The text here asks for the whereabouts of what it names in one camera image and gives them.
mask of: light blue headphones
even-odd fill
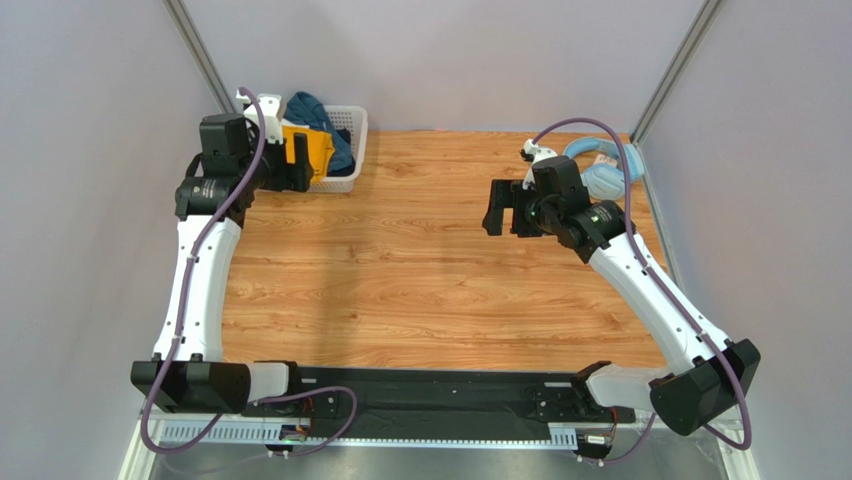
[[[570,159],[586,152],[599,151],[610,158],[619,161],[619,167],[613,167],[605,163],[592,165],[583,171],[583,184],[589,189],[589,195],[600,200],[618,200],[624,196],[624,172],[621,170],[621,156],[618,147],[609,140],[595,137],[584,137],[571,142],[562,153]],[[645,164],[636,147],[629,143],[624,144],[627,153],[627,165],[630,167],[630,184],[645,174]]]

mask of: floor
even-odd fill
[[[531,136],[370,132],[351,194],[258,193],[230,270],[226,361],[663,365],[627,304],[573,252],[552,237],[488,237],[481,228],[491,179],[524,176],[518,150]],[[561,151],[577,137],[542,143]],[[634,223],[663,263],[644,188],[633,193]]]

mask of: wooden table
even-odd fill
[[[349,195],[260,192],[231,265],[231,362],[564,370],[661,366],[627,304],[554,237],[488,237],[529,133],[370,132]],[[572,134],[542,142],[561,151]],[[581,168],[593,160],[580,159]],[[634,222],[662,263],[644,189]],[[507,225],[511,215],[507,215]]]

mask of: basket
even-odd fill
[[[343,128],[349,130],[352,156],[355,158],[355,171],[346,177],[325,177],[311,185],[308,191],[349,193],[355,187],[355,179],[361,175],[361,166],[364,165],[364,152],[367,150],[367,111],[361,107],[326,105],[325,113],[331,119],[335,130]]]

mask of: wall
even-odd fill
[[[229,90],[367,109],[382,129],[632,129],[701,0],[186,0]],[[591,127],[578,127],[588,131]]]
[[[852,3],[727,2],[643,146],[686,292],[763,355],[763,478],[848,478]]]
[[[215,104],[162,4],[0,6],[0,477],[116,478]]]

